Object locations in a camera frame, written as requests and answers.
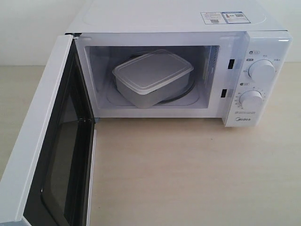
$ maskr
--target barcode sticker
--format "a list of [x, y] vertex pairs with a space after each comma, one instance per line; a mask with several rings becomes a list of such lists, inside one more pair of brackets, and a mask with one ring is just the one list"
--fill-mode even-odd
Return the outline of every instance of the barcode sticker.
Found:
[[222, 12], [228, 24], [249, 24], [251, 23], [243, 12]]
[[203, 12], [201, 13], [205, 24], [226, 24], [221, 12]]

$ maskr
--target white plastic container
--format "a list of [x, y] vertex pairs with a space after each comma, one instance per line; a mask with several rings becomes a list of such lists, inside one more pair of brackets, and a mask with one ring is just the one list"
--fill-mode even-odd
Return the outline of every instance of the white plastic container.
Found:
[[113, 70], [118, 91], [138, 108], [149, 108], [183, 90], [193, 66], [164, 49], [127, 61]]

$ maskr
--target midea logo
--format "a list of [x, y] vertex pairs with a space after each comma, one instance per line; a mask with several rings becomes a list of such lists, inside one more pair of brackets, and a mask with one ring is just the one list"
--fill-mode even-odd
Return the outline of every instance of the midea logo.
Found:
[[235, 121], [251, 121], [251, 119], [237, 117]]

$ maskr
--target timer knob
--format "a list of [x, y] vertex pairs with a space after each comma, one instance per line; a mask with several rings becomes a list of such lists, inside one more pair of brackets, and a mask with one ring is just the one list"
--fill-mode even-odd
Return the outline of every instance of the timer knob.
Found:
[[259, 60], [249, 68], [249, 76], [258, 83], [271, 82], [276, 75], [274, 65], [269, 60]]
[[248, 111], [258, 111], [262, 106], [261, 93], [255, 90], [243, 93], [239, 98], [239, 103]]

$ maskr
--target open microwave door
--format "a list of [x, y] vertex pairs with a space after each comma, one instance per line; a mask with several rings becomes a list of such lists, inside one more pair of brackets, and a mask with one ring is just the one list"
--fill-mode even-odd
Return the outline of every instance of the open microwave door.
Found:
[[73, 36], [59, 36], [0, 182], [0, 223], [87, 224], [94, 123]]

